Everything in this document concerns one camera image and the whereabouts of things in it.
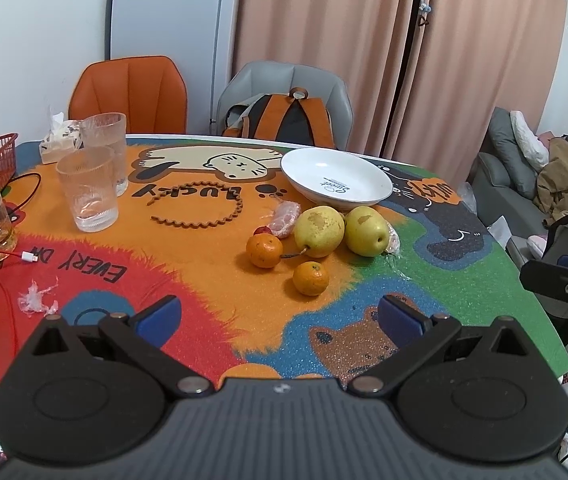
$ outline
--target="table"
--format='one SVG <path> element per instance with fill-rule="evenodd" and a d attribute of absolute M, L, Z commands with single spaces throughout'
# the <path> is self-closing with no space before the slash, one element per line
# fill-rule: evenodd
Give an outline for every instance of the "table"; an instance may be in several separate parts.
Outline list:
<path fill-rule="evenodd" d="M 277 142 L 199 136 L 130 136 L 129 186 L 118 199 L 120 217 L 93 234 L 78 231 L 61 195 L 55 165 L 40 164 L 37 143 L 17 147 L 18 172 L 37 171 L 42 184 L 16 212 L 18 248 L 40 262 L 6 260 L 0 277 L 13 294 L 20 342 L 41 319 L 17 309 L 16 299 L 35 283 L 54 286 L 45 304 L 58 302 L 70 323 L 95 323 L 105 312 L 132 314 L 166 294 L 182 302 L 167 354 L 221 383 L 227 375 L 264 378 L 337 376 L 348 380 L 394 351 L 379 329 L 376 304 L 400 295 L 430 316 L 448 312 L 464 324 L 489 324 L 497 315 L 518 318 L 557 375 L 568 356 L 518 270 L 477 217 L 442 180 L 413 166 L 365 157 L 391 177 L 394 193 L 376 206 L 397 230 L 400 256 L 362 258 L 341 246 L 324 259 L 331 275 L 317 298 L 292 286 L 292 269 L 304 256 L 273 270 L 253 267 L 246 239 L 266 224 L 279 200 L 312 204 L 280 171 Z M 237 189 L 244 210 L 231 223 L 208 229 L 157 224 L 151 214 L 183 221 L 227 215 L 231 196 L 206 186 L 174 191 L 147 206 L 166 188 L 211 180 Z M 10 184 L 5 200 L 20 203 L 35 179 Z M 285 252 L 294 241 L 284 241 Z M 11 337 L 0 293 L 0 377 L 8 367 Z"/>

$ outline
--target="pink curtain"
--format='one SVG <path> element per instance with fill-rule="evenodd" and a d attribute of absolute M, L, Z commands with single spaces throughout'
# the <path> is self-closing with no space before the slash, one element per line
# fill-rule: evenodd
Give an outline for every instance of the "pink curtain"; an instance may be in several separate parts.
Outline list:
<path fill-rule="evenodd" d="M 493 108 L 534 131 L 555 72 L 566 0 L 430 0 L 382 156 L 462 182 Z"/>
<path fill-rule="evenodd" d="M 379 155 L 412 0 L 240 0 L 235 71 L 256 59 L 317 66 L 346 82 L 347 149 Z"/>

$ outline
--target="pear stem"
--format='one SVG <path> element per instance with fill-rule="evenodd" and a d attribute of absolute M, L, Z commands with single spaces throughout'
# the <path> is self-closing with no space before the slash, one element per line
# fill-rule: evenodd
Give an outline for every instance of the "pear stem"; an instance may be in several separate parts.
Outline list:
<path fill-rule="evenodd" d="M 308 246 L 304 246 L 304 249 L 302 249 L 301 251 L 299 251 L 299 253 L 293 253 L 293 254 L 282 254 L 282 258 L 294 258 L 295 256 L 301 256 L 302 254 L 304 254 L 306 251 L 308 250 Z"/>

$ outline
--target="green pear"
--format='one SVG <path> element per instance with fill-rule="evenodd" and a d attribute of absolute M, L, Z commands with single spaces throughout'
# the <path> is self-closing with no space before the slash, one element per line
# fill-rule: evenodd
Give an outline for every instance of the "green pear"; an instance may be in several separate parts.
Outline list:
<path fill-rule="evenodd" d="M 344 238 L 344 220 L 332 207 L 321 205 L 307 209 L 298 218 L 293 236 L 299 250 L 311 258 L 328 256 Z"/>
<path fill-rule="evenodd" d="M 348 248 L 360 256 L 377 256 L 388 245 L 388 225 L 384 217 L 372 208 L 356 207 L 344 218 L 344 238 Z"/>

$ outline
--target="red plastic basket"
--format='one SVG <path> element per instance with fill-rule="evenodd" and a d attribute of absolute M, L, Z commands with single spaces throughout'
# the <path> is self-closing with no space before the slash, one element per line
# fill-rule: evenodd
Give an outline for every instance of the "red plastic basket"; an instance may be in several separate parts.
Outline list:
<path fill-rule="evenodd" d="M 17 134 L 6 134 L 0 137 L 0 190 L 15 174 L 15 139 Z"/>

